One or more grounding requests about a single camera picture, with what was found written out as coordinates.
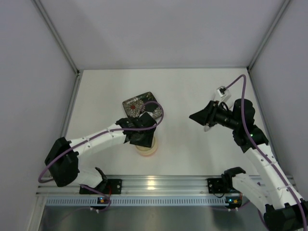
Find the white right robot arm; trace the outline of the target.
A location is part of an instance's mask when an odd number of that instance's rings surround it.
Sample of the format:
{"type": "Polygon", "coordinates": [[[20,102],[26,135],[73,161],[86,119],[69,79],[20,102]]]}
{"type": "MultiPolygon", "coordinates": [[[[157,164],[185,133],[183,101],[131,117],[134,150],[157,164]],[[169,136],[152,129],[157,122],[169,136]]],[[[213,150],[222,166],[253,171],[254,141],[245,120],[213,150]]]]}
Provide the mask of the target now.
{"type": "Polygon", "coordinates": [[[263,131],[255,125],[255,109],[250,100],[237,99],[233,109],[225,103],[210,101],[189,118],[202,126],[221,125],[232,130],[235,143],[241,148],[262,178],[263,190],[245,170],[234,167],[221,175],[226,191],[239,191],[258,209],[270,231],[308,229],[308,202],[283,173],[263,131]]]}

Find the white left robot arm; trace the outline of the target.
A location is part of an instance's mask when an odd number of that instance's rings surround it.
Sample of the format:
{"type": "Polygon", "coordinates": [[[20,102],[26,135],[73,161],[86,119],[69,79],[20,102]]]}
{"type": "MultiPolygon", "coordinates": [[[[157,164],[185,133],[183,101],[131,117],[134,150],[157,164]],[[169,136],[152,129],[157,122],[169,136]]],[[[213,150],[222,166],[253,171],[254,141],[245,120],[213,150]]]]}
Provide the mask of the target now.
{"type": "Polygon", "coordinates": [[[125,143],[150,148],[157,122],[147,112],[138,118],[121,118],[110,127],[78,139],[58,138],[49,151],[45,165],[57,187],[76,183],[80,194],[106,193],[108,179],[87,160],[103,150],[125,143]]]}

